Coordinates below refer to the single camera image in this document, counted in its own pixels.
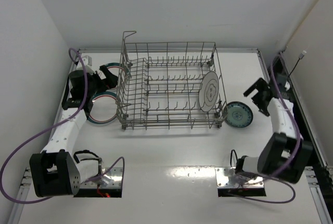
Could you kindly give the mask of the near green red rimmed plate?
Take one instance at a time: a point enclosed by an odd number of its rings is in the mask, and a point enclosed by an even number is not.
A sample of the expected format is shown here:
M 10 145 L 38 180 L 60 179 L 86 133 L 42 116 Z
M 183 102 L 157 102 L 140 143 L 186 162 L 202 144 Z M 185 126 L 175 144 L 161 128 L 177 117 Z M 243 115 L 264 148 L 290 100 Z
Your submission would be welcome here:
M 112 91 L 95 95 L 88 121 L 95 125 L 109 124 L 114 121 L 117 118 L 116 97 Z

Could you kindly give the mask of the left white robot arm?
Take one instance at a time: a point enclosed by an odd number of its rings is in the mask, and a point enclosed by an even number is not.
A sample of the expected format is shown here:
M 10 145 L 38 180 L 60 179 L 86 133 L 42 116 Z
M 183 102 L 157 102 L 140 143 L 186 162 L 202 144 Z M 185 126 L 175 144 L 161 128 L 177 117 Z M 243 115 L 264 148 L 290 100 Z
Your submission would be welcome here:
M 50 141 L 41 153 L 32 154 L 29 164 L 38 197 L 76 195 L 80 185 L 101 174 L 102 159 L 92 154 L 92 158 L 79 159 L 79 154 L 91 154 L 89 150 L 76 151 L 73 148 L 80 129 L 90 117 L 93 99 L 113 89 L 118 77 L 101 65 L 100 78 L 90 67 L 77 68 L 67 78 L 62 99 L 62 118 Z

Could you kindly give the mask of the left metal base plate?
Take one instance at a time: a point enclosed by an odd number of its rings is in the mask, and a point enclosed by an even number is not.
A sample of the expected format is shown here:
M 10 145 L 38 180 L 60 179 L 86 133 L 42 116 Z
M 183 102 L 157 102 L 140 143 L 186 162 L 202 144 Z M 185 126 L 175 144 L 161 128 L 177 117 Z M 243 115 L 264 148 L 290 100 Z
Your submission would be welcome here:
M 98 186 L 100 189 L 117 190 L 122 188 L 123 168 L 115 167 L 95 181 L 84 182 L 80 185 L 80 189 L 93 189 Z

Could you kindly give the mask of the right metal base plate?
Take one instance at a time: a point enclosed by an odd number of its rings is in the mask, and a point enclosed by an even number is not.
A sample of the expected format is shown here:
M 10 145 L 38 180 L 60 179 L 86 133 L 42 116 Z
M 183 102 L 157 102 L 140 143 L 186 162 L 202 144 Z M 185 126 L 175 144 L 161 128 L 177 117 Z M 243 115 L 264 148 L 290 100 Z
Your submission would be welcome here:
M 257 189 L 264 188 L 263 178 L 249 173 L 237 173 L 236 167 L 216 167 L 218 189 Z

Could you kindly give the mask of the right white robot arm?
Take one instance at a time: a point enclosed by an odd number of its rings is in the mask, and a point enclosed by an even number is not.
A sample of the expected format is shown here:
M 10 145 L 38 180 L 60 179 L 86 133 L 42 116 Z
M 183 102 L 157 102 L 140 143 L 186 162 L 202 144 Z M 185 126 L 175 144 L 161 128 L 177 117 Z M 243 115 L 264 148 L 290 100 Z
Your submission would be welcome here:
M 237 160 L 235 175 L 252 178 L 262 175 L 297 183 L 310 159 L 313 146 L 305 141 L 294 118 L 295 98 L 287 78 L 278 75 L 266 82 L 259 78 L 245 92 L 259 111 L 271 118 L 273 134 L 258 157 L 242 156 Z

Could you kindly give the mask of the metal base plate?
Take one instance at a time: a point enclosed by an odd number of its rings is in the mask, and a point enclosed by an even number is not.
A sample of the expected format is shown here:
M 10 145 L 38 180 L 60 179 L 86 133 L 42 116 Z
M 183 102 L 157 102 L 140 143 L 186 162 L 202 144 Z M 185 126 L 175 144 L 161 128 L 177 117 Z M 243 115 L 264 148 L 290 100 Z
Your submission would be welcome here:
M 218 189 L 257 189 L 264 188 L 263 178 L 249 173 L 237 173 L 236 167 L 216 167 Z
M 123 168 L 115 167 L 95 181 L 84 182 L 80 185 L 80 189 L 93 189 L 98 186 L 100 189 L 117 190 L 122 188 Z

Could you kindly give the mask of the green blue floral plate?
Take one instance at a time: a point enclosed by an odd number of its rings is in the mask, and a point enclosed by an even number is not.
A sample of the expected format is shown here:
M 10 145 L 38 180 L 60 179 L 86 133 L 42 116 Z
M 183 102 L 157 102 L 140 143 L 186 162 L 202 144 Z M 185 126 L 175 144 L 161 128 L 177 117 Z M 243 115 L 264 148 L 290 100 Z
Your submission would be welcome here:
M 223 109 L 223 118 L 227 125 L 235 128 L 248 127 L 253 121 L 252 110 L 243 102 L 229 102 Z

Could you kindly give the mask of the white plate with grey pattern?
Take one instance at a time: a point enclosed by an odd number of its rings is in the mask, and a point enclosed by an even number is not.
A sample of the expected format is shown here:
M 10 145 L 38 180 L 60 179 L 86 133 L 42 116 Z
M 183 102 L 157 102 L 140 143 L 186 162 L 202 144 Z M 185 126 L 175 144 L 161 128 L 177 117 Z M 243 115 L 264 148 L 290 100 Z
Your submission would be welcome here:
M 209 112 L 215 105 L 219 95 L 219 77 L 214 71 L 208 72 L 202 79 L 199 89 L 199 107 Z

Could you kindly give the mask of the green red rimmed plate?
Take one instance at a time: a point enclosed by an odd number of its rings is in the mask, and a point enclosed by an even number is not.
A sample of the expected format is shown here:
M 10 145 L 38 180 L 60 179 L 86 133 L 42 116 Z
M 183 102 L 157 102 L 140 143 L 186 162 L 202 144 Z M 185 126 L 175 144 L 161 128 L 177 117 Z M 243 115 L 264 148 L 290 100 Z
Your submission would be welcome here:
M 95 95 L 88 121 L 95 125 L 109 124 L 114 121 L 117 118 L 116 97 L 112 91 Z
M 111 62 L 105 65 L 111 74 L 114 74 L 117 76 L 117 85 L 118 85 L 118 80 L 119 77 L 118 75 L 122 75 L 122 76 L 127 76 L 130 75 L 130 71 L 129 69 L 125 66 L 125 65 L 121 65 L 120 63 L 117 62 Z

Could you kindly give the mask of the far green red rimmed plate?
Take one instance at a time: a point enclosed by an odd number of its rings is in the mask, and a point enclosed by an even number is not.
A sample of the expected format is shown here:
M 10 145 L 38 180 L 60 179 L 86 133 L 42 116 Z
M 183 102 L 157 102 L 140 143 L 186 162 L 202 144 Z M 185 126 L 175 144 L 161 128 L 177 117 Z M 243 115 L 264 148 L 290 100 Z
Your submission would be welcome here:
M 119 77 L 118 75 L 122 75 L 122 76 L 127 76 L 130 75 L 130 71 L 129 69 L 125 66 L 125 65 L 121 65 L 120 63 L 117 62 L 111 62 L 105 65 L 111 74 L 114 74 L 117 76 L 117 85 L 118 85 L 118 80 Z

